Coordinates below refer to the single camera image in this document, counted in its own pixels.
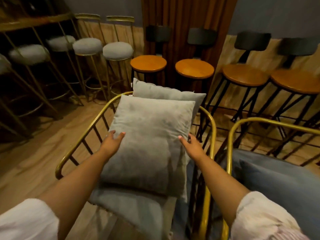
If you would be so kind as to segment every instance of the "gray pillow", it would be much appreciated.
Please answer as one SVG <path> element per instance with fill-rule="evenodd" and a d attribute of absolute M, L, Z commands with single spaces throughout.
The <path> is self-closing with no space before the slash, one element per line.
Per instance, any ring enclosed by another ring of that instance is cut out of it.
<path fill-rule="evenodd" d="M 258 162 L 257 154 L 249 152 L 249 157 L 239 160 L 244 185 L 282 206 L 296 219 L 307 237 L 318 239 L 320 178 L 303 167 L 265 155 L 260 155 Z"/>
<path fill-rule="evenodd" d="M 145 99 L 195 101 L 193 112 L 192 112 L 192 121 L 191 121 L 193 122 L 206 94 L 194 93 L 189 91 L 181 92 L 177 89 L 156 86 L 152 83 L 146 83 L 144 81 L 139 81 L 138 79 L 134 78 L 133 79 L 133 96 L 145 98 Z"/>
<path fill-rule="evenodd" d="M 126 135 L 105 165 L 101 181 L 179 197 L 186 178 L 185 150 L 194 101 L 121 96 L 110 130 Z"/>

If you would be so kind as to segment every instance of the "person's right hand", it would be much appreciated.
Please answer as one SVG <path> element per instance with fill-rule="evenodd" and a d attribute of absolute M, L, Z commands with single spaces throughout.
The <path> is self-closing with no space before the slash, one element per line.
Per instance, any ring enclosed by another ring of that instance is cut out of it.
<path fill-rule="evenodd" d="M 182 136 L 178 136 L 178 138 L 181 144 L 186 149 L 186 153 L 188 153 L 189 157 L 191 157 L 195 162 L 198 162 L 201 158 L 205 157 L 206 154 L 197 138 L 192 134 L 189 134 L 189 136 L 190 143 L 187 142 L 186 139 Z"/>

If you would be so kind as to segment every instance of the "wooden floor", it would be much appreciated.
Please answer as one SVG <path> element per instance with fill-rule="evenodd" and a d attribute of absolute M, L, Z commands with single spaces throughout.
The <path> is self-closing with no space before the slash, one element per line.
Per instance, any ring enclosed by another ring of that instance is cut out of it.
<path fill-rule="evenodd" d="M 56 181 L 54 171 L 59 161 L 77 142 L 105 104 L 101 101 L 99 101 L 100 104 L 86 101 L 83 103 L 85 106 L 63 105 L 61 111 L 64 118 L 61 120 L 53 121 L 50 118 L 41 117 L 34 138 L 26 143 L 0 144 L 0 214 L 26 198 L 37 197 Z M 112 110 L 106 111 L 105 116 L 110 123 L 113 118 Z M 218 126 L 229 128 L 232 126 L 225 115 L 215 115 L 215 120 Z M 102 121 L 98 122 L 97 128 L 104 137 L 107 130 Z M 226 135 L 226 132 L 218 131 L 216 150 Z M 241 147 L 252 147 L 253 140 L 255 139 L 245 138 Z M 99 141 L 93 131 L 89 134 L 87 143 L 93 151 L 98 149 Z M 264 143 L 258 149 L 265 153 L 268 147 L 270 145 Z M 313 150 L 315 149 L 306 147 L 290 160 L 299 164 L 305 161 L 305 158 L 310 157 L 311 153 L 316 153 Z M 80 146 L 74 153 L 74 157 L 80 162 L 88 155 L 84 146 Z M 320 175 L 320 169 L 315 165 L 317 161 L 307 168 Z M 63 174 L 74 168 L 75 166 L 71 163 L 67 163 Z M 109 237 L 109 239 L 128 238 L 132 240 L 133 236 L 136 239 L 142 238 L 141 234 L 127 223 L 86 203 L 67 239 L 106 239 Z"/>

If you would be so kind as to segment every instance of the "wooden stool seat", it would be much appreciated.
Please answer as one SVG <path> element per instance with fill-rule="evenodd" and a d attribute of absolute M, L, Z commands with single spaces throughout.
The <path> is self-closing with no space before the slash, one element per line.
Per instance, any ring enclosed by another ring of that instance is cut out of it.
<path fill-rule="evenodd" d="M 231 82 L 246 87 L 258 87 L 265 84 L 268 74 L 247 64 L 228 64 L 222 72 Z"/>
<path fill-rule="evenodd" d="M 132 59 L 130 65 L 135 71 L 151 73 L 163 70 L 167 65 L 167 61 L 161 56 L 144 55 Z"/>
<path fill-rule="evenodd" d="M 203 60 L 184 59 L 176 63 L 176 71 L 185 77 L 206 79 L 214 74 L 214 67 Z"/>
<path fill-rule="evenodd" d="M 295 69 L 278 69 L 270 74 L 271 80 L 290 91 L 302 94 L 320 93 L 320 78 L 310 72 Z"/>

